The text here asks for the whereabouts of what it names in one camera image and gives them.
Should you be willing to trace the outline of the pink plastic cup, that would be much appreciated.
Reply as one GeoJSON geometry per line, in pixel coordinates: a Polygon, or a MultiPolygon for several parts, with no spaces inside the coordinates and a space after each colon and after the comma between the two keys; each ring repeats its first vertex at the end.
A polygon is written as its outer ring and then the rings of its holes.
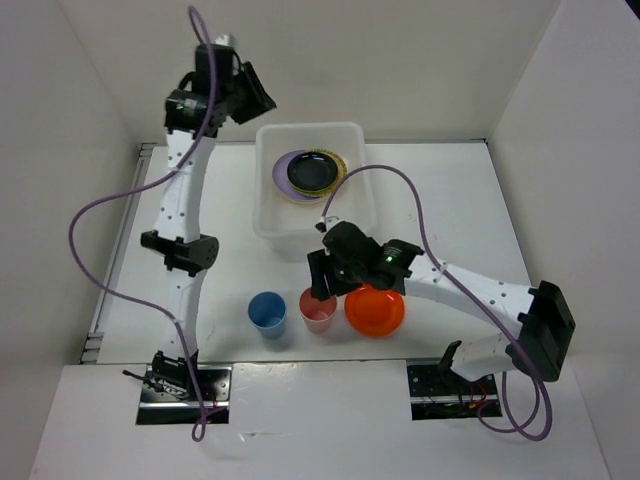
{"type": "Polygon", "coordinates": [[[323,334],[332,325],[338,301],[335,296],[318,300],[312,296],[311,289],[307,288],[300,295],[298,307],[307,329],[314,334],[323,334]]]}

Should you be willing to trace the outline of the purple round plate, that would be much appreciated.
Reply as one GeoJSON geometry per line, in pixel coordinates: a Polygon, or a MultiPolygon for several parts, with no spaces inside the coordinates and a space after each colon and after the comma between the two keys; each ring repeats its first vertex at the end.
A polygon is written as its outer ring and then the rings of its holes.
{"type": "Polygon", "coordinates": [[[289,163],[301,153],[304,153],[304,150],[287,152],[275,162],[272,169],[272,181],[276,188],[283,190],[295,190],[288,180],[287,167],[289,163]]]}

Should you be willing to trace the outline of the black round plate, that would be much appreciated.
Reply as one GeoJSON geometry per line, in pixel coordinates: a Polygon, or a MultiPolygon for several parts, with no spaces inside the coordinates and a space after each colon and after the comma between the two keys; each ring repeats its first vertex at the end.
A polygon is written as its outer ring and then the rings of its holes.
{"type": "Polygon", "coordinates": [[[306,151],[296,155],[287,165],[289,183],[299,192],[319,193],[334,184],[339,167],[329,154],[306,151]]]}

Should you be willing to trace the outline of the yellow woven pattern plate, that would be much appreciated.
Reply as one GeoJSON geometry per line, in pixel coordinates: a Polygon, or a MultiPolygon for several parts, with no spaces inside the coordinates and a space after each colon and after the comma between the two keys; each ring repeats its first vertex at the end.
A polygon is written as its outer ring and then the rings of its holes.
{"type": "Polygon", "coordinates": [[[344,176],[347,173],[347,167],[346,167],[346,164],[345,164],[344,160],[339,155],[337,155],[334,152],[331,152],[329,150],[317,149],[317,150],[307,150],[307,151],[316,151],[316,152],[322,152],[322,153],[329,154],[331,157],[334,158],[334,160],[338,164],[339,173],[338,173],[338,177],[337,177],[336,181],[334,182],[334,184],[332,186],[330,186],[329,188],[327,188],[326,190],[320,191],[319,193],[311,193],[311,194],[309,194],[308,192],[300,192],[300,193],[302,193],[304,195],[317,196],[317,197],[323,196],[323,195],[327,195],[327,194],[331,193],[337,187],[337,185],[342,181],[342,179],[344,178],[344,176]]]}

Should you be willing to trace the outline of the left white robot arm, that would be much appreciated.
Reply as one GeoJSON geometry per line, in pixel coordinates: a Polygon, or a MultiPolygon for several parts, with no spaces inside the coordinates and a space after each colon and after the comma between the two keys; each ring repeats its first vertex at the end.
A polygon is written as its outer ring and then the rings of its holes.
{"type": "Polygon", "coordinates": [[[167,271],[167,309],[173,328],[154,355],[151,377],[176,399],[199,387],[196,320],[200,292],[218,252],[217,238],[202,233],[200,205],[204,177],[219,129],[227,119],[238,124],[274,109],[254,68],[228,45],[199,45],[195,69],[165,102],[168,171],[159,216],[142,233],[142,247],[162,256],[167,271]]]}

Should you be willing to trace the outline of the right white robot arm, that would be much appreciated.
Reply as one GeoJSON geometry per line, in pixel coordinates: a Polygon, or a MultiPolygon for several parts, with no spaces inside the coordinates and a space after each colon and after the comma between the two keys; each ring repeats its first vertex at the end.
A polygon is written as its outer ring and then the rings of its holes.
{"type": "Polygon", "coordinates": [[[323,246],[307,256],[314,298],[370,286],[431,300],[497,328],[493,336],[456,340],[447,347],[438,369],[446,391],[459,393],[473,380],[511,370],[539,382],[559,379],[576,323],[557,285],[505,283],[432,259],[399,239],[379,244],[347,221],[315,227],[323,246]]]}

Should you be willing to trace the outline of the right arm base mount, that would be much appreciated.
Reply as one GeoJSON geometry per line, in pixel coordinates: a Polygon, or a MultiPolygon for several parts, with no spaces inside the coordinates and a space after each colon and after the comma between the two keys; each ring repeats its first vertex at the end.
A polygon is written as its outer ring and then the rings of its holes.
{"type": "Polygon", "coordinates": [[[493,375],[470,382],[433,361],[408,361],[406,373],[413,421],[502,416],[493,375]]]}

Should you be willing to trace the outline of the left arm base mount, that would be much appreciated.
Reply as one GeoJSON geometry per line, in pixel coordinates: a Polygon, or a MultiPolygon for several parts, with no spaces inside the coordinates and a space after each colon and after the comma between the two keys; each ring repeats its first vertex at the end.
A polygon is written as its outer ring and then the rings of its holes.
{"type": "MultiPolygon", "coordinates": [[[[232,372],[231,365],[198,366],[197,378],[208,424],[229,422],[232,372]]],[[[199,404],[193,388],[184,390],[170,386],[164,380],[153,379],[150,366],[144,374],[126,369],[122,374],[141,383],[137,425],[184,425],[194,424],[199,419],[199,404]]]]}

